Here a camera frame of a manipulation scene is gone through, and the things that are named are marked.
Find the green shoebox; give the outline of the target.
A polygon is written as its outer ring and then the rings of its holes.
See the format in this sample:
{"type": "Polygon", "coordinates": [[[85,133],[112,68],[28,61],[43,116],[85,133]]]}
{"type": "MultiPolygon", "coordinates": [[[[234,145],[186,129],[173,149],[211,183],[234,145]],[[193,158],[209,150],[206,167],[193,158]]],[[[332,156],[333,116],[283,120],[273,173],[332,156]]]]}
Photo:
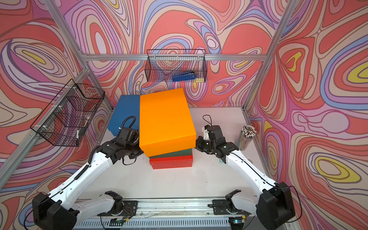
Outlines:
{"type": "Polygon", "coordinates": [[[157,158],[168,158],[168,157],[179,157],[179,156],[189,156],[192,155],[192,149],[184,149],[180,151],[170,152],[166,154],[161,154],[157,156],[151,156],[150,159],[157,159],[157,158]]]}

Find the red shoebox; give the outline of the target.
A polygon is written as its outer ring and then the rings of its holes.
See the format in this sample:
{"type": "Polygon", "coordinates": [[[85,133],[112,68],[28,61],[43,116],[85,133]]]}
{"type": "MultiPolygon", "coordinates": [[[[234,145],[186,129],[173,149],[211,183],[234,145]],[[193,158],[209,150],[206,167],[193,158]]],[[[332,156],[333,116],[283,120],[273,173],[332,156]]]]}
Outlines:
{"type": "Polygon", "coordinates": [[[149,160],[154,170],[192,167],[193,155],[154,158],[149,160]]]}

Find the blue shoebox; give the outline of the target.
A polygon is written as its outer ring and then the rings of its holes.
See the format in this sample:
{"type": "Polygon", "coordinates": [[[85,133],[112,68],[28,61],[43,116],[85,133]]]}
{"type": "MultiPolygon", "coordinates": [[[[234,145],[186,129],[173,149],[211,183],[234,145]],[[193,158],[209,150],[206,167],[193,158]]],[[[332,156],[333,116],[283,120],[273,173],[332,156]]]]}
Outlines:
{"type": "Polygon", "coordinates": [[[124,120],[130,116],[135,116],[136,121],[131,126],[132,129],[140,130],[140,96],[139,95],[122,95],[112,114],[112,118],[108,124],[108,130],[113,136],[117,136],[119,128],[124,120]]]}

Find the orange shoebox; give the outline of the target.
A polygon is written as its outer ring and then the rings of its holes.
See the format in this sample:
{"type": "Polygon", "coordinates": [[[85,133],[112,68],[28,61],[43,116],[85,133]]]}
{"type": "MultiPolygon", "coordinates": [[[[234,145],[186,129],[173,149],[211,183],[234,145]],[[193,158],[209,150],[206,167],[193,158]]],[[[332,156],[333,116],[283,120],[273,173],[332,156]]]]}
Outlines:
{"type": "Polygon", "coordinates": [[[142,95],[139,132],[147,157],[194,148],[197,134],[184,90],[142,95]]]}

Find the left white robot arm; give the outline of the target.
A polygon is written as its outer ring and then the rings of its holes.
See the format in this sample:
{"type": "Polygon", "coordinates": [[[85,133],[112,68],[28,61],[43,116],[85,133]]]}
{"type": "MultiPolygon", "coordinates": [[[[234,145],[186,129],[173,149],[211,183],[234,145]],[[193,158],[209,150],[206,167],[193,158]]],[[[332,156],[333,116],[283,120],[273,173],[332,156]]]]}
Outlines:
{"type": "Polygon", "coordinates": [[[101,213],[118,216],[125,211],[123,198],[107,191],[96,199],[76,203],[79,196],[105,170],[128,156],[136,159],[143,151],[139,147],[139,131],[122,127],[110,141],[95,147],[87,163],[70,178],[47,194],[32,200],[34,223],[42,230],[71,230],[86,219],[101,213]]]}

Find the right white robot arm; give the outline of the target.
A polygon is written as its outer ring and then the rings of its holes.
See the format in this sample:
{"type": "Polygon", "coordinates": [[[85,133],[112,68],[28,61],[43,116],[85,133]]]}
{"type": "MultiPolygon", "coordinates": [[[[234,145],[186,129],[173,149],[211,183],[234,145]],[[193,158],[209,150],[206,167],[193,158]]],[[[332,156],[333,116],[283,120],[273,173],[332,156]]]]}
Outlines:
{"type": "Polygon", "coordinates": [[[267,230],[276,230],[295,217],[290,187],[277,183],[255,167],[232,142],[227,142],[218,125],[206,125],[203,136],[195,148],[208,155],[215,155],[234,169],[250,186],[254,195],[236,189],[225,196],[225,210],[230,214],[240,211],[258,217],[267,230]]]}

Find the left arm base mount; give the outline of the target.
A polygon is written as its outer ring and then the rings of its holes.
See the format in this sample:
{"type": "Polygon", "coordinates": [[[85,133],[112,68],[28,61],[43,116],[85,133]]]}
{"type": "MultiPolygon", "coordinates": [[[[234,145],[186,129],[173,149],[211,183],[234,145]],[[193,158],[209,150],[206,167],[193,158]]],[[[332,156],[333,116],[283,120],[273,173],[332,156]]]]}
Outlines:
{"type": "Polygon", "coordinates": [[[98,216],[102,217],[126,217],[131,218],[134,217],[138,210],[138,201],[137,200],[123,200],[124,205],[117,214],[111,214],[110,212],[100,213],[98,216]]]}

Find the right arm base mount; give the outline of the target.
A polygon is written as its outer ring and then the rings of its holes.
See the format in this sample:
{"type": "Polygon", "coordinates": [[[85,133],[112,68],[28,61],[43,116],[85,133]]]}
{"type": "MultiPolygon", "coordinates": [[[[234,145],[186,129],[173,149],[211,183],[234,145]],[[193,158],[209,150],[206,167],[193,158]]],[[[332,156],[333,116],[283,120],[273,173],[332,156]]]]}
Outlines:
{"type": "Polygon", "coordinates": [[[249,212],[236,209],[226,199],[213,199],[212,203],[208,204],[208,208],[213,210],[214,215],[242,215],[246,217],[251,215],[249,212]]]}

